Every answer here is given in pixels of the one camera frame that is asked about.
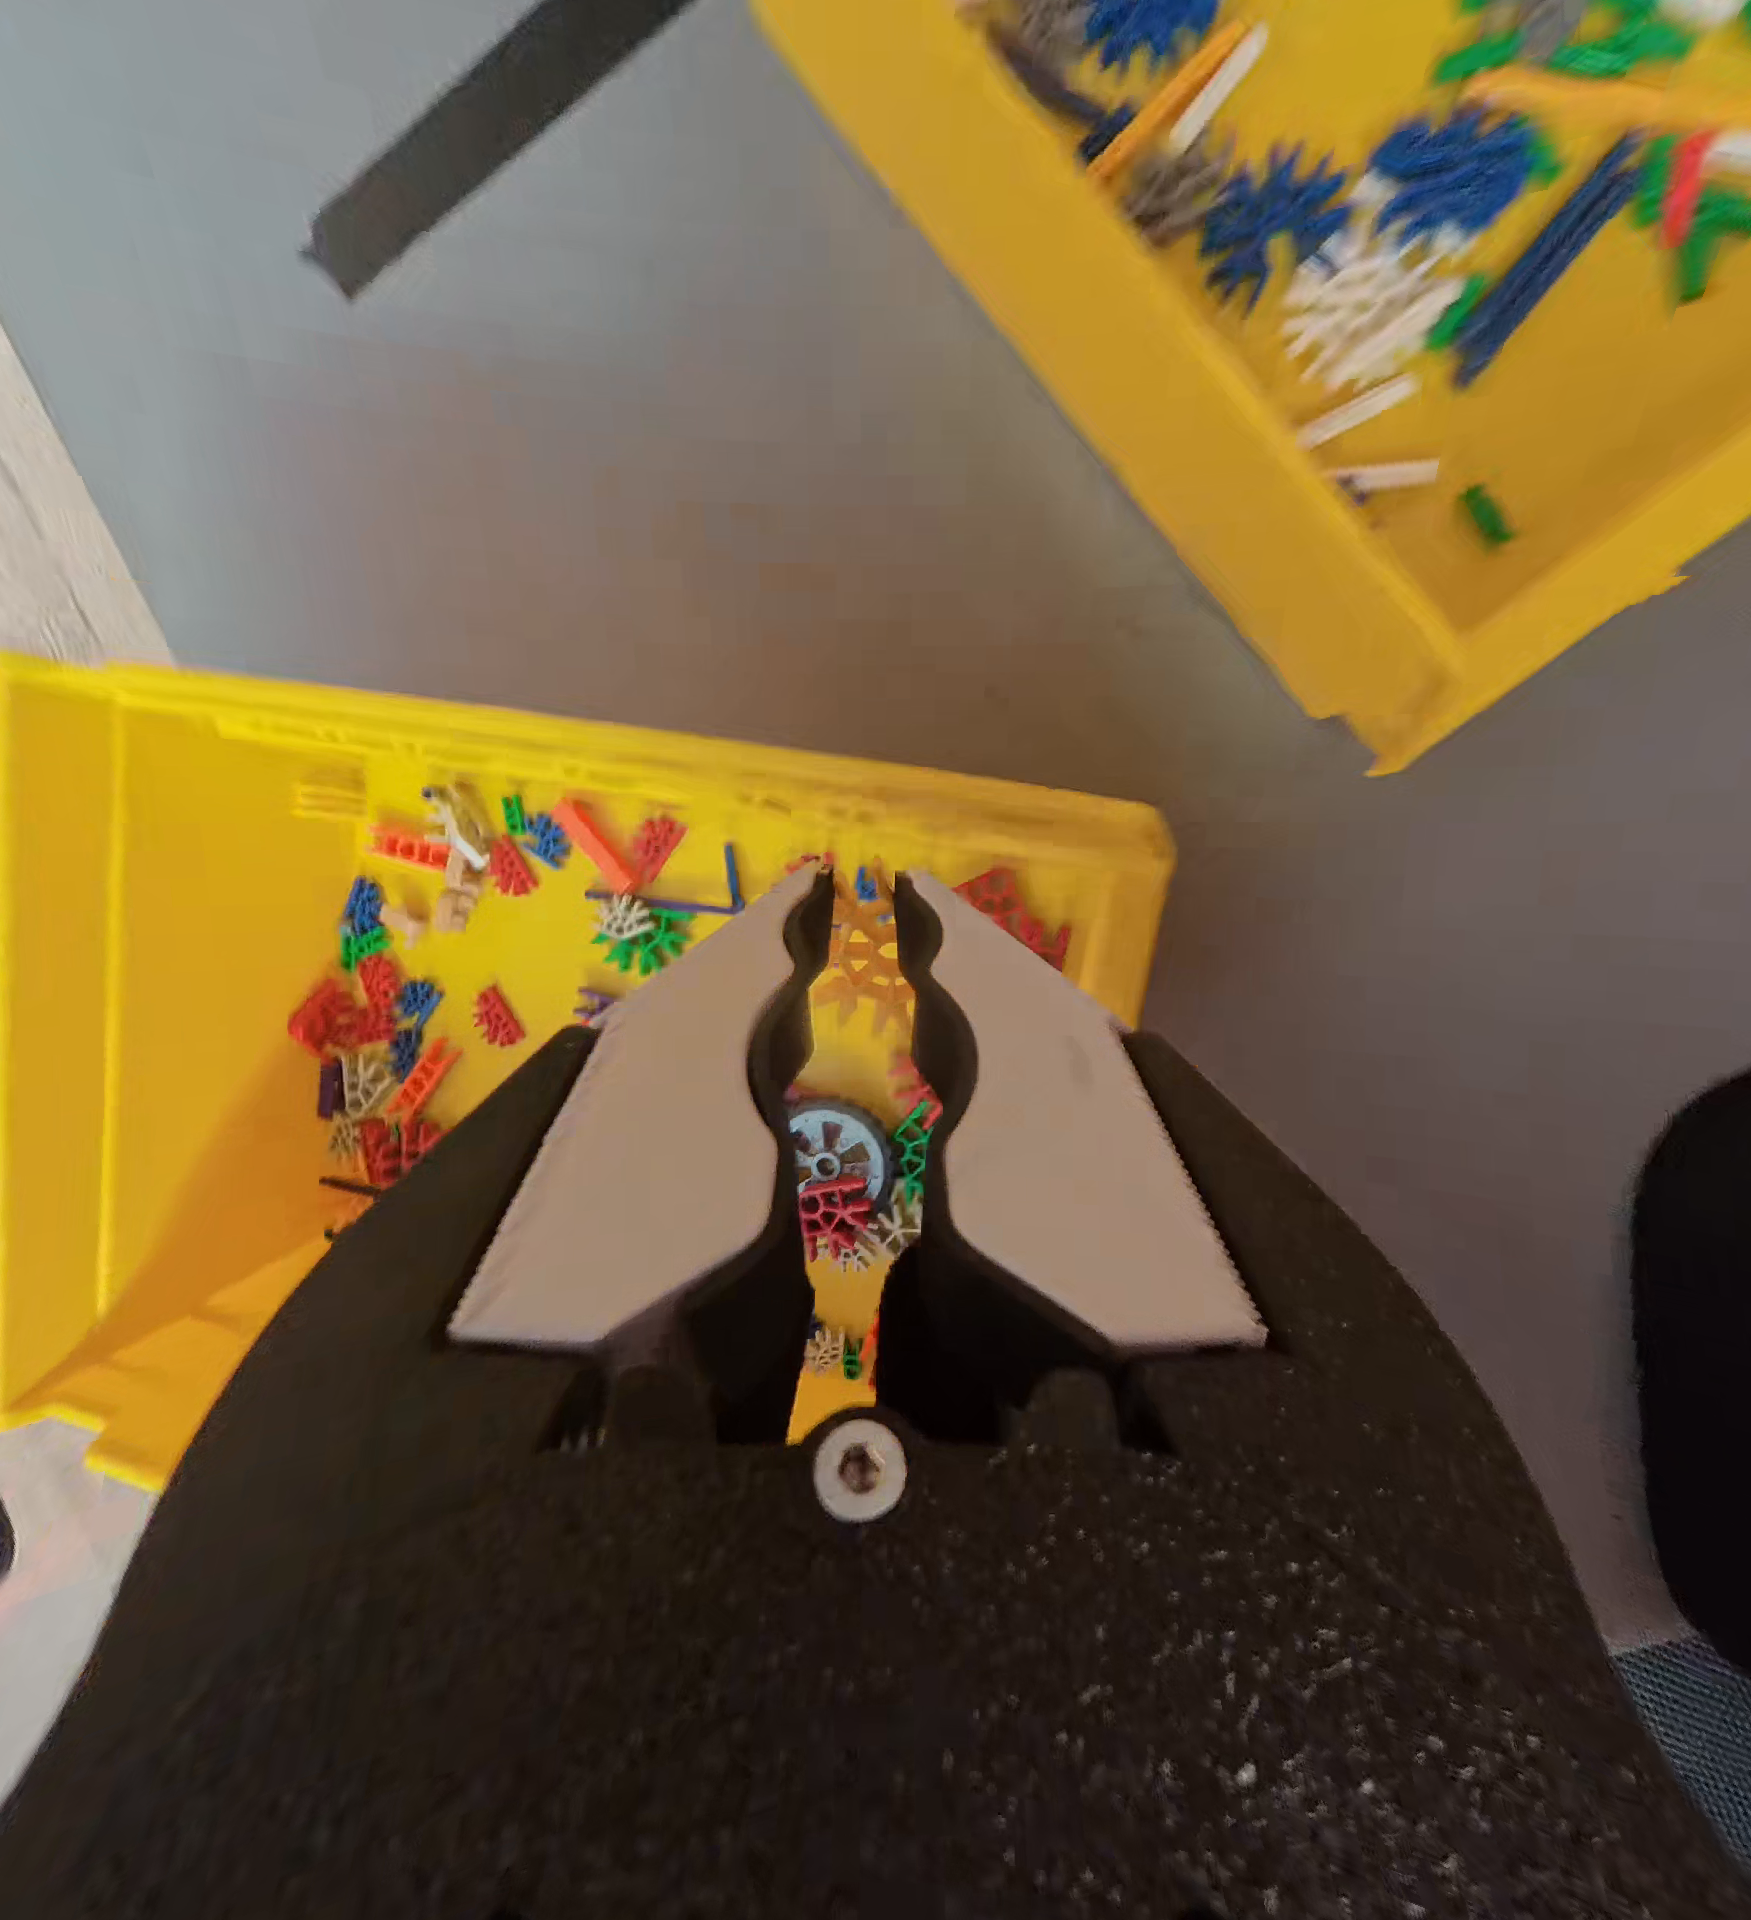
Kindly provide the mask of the pile of small colourful connectors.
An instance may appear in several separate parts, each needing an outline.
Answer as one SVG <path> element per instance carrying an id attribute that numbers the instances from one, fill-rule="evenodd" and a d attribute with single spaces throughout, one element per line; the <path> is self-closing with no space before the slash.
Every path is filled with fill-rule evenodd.
<path id="1" fill-rule="evenodd" d="M 394 1401 L 456 1351 L 456 1304 L 603 1019 L 799 865 L 821 862 L 870 893 L 929 872 L 1069 967 L 1076 930 L 1101 904 L 1093 822 L 1074 796 L 871 776 L 434 789 L 432 824 L 370 824 L 340 918 L 341 971 L 288 1020 L 321 1062 L 338 1161 L 321 1188 L 343 1200 L 324 1263 L 270 1326 L 296 1333 L 313 1380 Z M 883 1278 L 920 1229 L 939 1100 L 905 1062 L 915 1020 L 907 1037 L 871 1039 L 814 1008 L 814 1033 L 789 1103 L 840 1095 L 883 1121 L 887 1208 L 856 1179 L 799 1188 L 793 1150 L 755 1247 L 574 1351 L 603 1370 L 681 1370 L 741 1439 L 786 1428 L 801 1345 L 811 1370 L 867 1377 L 870 1336 L 814 1326 L 815 1267 Z"/>

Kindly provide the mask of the black strip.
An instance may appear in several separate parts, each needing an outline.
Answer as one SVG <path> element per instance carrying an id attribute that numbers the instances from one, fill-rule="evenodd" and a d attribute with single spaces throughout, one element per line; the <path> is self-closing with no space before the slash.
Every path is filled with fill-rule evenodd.
<path id="1" fill-rule="evenodd" d="M 302 260 L 343 301 L 357 301 L 686 9 L 684 2 L 530 7 L 318 210 Z"/>

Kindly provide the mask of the pile of rods and connectors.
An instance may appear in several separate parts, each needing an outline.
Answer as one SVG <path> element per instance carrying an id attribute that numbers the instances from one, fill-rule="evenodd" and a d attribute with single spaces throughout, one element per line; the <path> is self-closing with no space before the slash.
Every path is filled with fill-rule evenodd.
<path id="1" fill-rule="evenodd" d="M 952 13 L 1430 596 L 1751 433 L 1751 4 Z"/>

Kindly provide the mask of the yellow plastic bin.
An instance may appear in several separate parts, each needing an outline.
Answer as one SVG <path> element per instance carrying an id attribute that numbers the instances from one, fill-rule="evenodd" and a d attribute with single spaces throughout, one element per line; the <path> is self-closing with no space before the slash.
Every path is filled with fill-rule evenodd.
<path id="1" fill-rule="evenodd" d="M 0 657 L 0 1428 L 94 1433 L 160 1492 L 343 1200 L 288 1020 L 341 971 L 378 819 L 432 791 L 714 774 L 1000 782 L 1093 822 L 1066 972 L 1138 1020 L 1175 847 L 1152 809 L 684 732 Z"/>
<path id="2" fill-rule="evenodd" d="M 1296 703 L 1390 773 L 1680 580 L 1751 519 L 1751 433 L 1511 598 L 1458 604 L 1385 545 L 1247 365 L 1092 206 L 955 4 L 755 4 L 767 40 L 986 309 Z"/>

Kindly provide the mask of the grey fabric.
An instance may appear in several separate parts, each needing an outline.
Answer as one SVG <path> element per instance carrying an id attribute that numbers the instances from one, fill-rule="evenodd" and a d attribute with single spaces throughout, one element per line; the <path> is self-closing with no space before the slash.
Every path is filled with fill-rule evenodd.
<path id="1" fill-rule="evenodd" d="M 1618 1651 L 1637 1715 L 1751 1872 L 1751 1679 L 1701 1639 Z"/>

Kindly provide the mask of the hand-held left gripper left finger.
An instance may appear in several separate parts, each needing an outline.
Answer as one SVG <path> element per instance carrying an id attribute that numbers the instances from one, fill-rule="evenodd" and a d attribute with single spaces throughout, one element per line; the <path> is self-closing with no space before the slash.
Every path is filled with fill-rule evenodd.
<path id="1" fill-rule="evenodd" d="M 610 1013 L 450 1321 L 582 1351 L 759 1243 L 789 1184 L 835 873 L 807 862 Z"/>

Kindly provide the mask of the grey toy wheel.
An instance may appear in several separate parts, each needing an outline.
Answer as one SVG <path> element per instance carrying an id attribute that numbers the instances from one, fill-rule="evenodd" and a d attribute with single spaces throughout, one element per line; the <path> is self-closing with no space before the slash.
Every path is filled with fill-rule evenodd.
<path id="1" fill-rule="evenodd" d="M 856 1179 L 876 1212 L 887 1208 L 897 1150 L 877 1115 L 840 1095 L 806 1095 L 789 1103 L 787 1127 L 799 1188 Z"/>

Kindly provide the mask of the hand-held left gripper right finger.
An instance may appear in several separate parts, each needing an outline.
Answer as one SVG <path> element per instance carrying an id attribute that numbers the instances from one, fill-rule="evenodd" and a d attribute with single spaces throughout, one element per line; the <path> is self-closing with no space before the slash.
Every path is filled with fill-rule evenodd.
<path id="1" fill-rule="evenodd" d="M 929 872 L 901 876 L 893 905 L 913 1062 L 940 1103 L 917 1253 L 945 1350 L 1137 1362 L 1265 1345 L 1128 1022 Z"/>

